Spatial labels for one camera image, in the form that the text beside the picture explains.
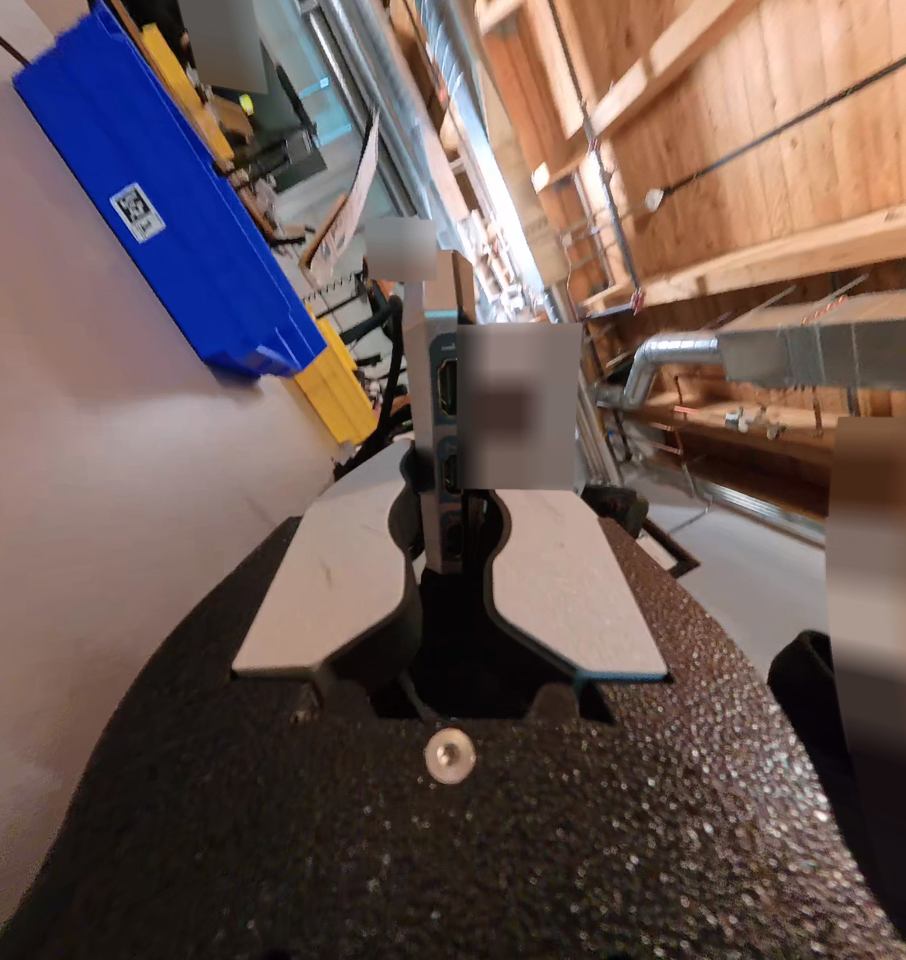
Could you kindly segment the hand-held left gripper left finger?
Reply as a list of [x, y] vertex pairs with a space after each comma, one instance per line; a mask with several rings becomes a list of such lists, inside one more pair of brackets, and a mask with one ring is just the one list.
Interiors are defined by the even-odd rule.
[[308, 508], [232, 671], [244, 678], [395, 680], [423, 637], [423, 550], [410, 440], [388, 444]]

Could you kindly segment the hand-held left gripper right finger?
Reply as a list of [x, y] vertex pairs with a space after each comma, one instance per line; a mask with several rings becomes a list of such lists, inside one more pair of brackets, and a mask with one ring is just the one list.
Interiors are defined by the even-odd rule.
[[495, 490], [503, 534], [484, 573], [490, 618], [575, 682], [658, 682], [668, 667], [605, 536], [572, 490]]

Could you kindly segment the silver spiral air duct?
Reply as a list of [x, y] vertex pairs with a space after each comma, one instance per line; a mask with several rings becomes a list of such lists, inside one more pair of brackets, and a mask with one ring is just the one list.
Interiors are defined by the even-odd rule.
[[421, 90], [404, 54], [389, 2], [297, 2], [331, 73], [334, 90], [363, 130], [379, 116], [379, 171], [396, 209], [435, 222], [442, 246], [462, 245], [469, 215], [440, 137], [442, 114], [431, 110], [432, 79]]

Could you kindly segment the yellow plastic bin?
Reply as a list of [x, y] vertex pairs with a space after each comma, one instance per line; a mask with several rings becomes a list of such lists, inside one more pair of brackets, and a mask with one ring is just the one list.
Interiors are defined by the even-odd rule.
[[144, 26], [140, 37], [147, 59], [172, 101], [209, 149], [219, 169], [230, 173], [234, 151], [211, 105], [201, 98], [156, 24]]
[[310, 306], [305, 309], [326, 346], [302, 372], [280, 382], [290, 394], [303, 394], [338, 445], [358, 448], [377, 426], [373, 402], [339, 332], [328, 319], [316, 319]]

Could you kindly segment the wooden document stand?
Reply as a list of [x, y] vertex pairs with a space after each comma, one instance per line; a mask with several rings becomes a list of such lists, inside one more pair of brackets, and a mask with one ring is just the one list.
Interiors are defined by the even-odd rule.
[[356, 234], [378, 167], [380, 111], [366, 125], [362, 150], [349, 191], [334, 204], [299, 259], [303, 277], [315, 290], [330, 282], [342, 254]]

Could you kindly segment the blue plastic bin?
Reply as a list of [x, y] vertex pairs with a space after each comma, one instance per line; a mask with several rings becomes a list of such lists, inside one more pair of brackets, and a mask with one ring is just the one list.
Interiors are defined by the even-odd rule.
[[206, 365], [291, 378], [320, 356], [314, 318], [107, 4], [13, 86]]

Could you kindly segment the black hdmi switch box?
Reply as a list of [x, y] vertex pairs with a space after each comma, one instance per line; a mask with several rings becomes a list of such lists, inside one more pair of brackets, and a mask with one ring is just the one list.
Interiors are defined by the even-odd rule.
[[476, 320], [471, 261], [436, 255], [435, 278], [403, 292], [402, 330], [420, 498], [425, 563], [438, 574], [462, 571], [464, 500], [457, 473], [457, 335]]

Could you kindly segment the rectangular metal air duct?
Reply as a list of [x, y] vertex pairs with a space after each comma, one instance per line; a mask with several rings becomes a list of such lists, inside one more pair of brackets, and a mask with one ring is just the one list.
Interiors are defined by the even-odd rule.
[[639, 345], [624, 387], [596, 383], [607, 409], [646, 402], [665, 366], [721, 366], [762, 389], [850, 388], [906, 393], [906, 290], [755, 308], [718, 330], [660, 333]]

